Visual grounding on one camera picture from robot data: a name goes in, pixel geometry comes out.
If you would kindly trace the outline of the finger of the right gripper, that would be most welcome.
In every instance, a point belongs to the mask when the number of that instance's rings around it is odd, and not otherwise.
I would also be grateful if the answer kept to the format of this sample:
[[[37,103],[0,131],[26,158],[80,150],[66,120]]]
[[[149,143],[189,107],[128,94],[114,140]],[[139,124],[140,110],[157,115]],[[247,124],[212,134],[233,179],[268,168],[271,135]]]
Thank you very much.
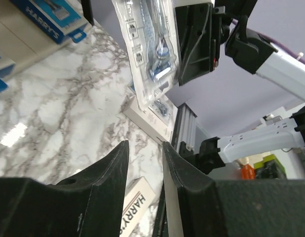
[[[175,8],[181,54],[180,86],[211,71],[213,8],[211,2]]]

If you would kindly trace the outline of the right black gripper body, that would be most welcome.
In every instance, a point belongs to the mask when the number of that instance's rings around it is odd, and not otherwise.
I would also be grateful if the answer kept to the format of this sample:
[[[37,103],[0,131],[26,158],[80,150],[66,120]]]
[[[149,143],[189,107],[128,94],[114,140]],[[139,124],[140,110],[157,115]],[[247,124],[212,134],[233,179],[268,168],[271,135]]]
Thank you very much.
[[[225,55],[245,71],[255,74],[266,60],[278,50],[270,40],[247,28],[249,17],[256,6],[256,0],[216,0],[212,16],[218,23],[212,36],[215,45],[210,71],[219,64],[220,45]]]

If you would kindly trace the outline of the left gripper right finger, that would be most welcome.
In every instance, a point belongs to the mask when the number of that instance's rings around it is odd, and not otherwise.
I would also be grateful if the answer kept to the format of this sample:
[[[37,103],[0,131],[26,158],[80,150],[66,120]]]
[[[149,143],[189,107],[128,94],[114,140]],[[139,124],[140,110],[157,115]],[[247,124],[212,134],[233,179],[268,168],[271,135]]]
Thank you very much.
[[[162,151],[171,237],[305,237],[305,180],[213,180]]]

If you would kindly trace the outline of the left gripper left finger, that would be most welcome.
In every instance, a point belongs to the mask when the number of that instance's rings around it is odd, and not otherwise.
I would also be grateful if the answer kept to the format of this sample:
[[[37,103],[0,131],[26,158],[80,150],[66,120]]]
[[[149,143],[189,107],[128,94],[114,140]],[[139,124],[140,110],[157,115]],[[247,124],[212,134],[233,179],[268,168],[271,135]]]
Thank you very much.
[[[58,184],[0,178],[0,237],[117,237],[129,143]]]

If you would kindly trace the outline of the blister razor pack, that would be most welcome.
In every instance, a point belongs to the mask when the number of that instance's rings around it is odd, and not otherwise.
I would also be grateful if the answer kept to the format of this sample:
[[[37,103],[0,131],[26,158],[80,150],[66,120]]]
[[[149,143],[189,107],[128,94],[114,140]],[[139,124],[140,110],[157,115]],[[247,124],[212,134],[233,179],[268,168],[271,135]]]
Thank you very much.
[[[138,106],[146,110],[178,82],[177,26],[171,0],[114,0]]]
[[[147,109],[141,110],[139,108],[134,82],[128,84],[128,88],[134,93],[132,101],[129,102],[128,108],[124,110],[124,114],[130,118],[134,123],[138,124],[140,120],[142,123],[158,124],[163,123],[166,126],[173,125],[175,122],[174,105],[164,95],[154,100]]]

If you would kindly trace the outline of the blue Harry's razor box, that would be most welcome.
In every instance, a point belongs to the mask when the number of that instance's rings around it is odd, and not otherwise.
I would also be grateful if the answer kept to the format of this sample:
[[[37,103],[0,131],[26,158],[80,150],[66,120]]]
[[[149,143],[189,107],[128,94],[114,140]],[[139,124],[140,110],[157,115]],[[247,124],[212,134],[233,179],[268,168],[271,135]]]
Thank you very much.
[[[85,17],[67,0],[13,0],[12,3],[57,44],[86,38]]]
[[[15,66],[15,62],[0,51],[0,93],[8,88],[3,78],[10,75]]]

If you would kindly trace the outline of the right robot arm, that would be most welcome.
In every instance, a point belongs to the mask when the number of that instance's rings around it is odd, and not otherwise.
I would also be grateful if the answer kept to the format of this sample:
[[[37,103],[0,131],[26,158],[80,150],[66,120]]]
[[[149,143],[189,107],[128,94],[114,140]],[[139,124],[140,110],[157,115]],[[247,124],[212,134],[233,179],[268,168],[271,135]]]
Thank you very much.
[[[305,107],[259,127],[291,97],[305,102],[305,61],[247,27],[254,0],[185,1],[175,9],[182,59],[169,93],[187,103],[211,138],[193,164],[204,173],[239,158],[283,148],[305,148]]]

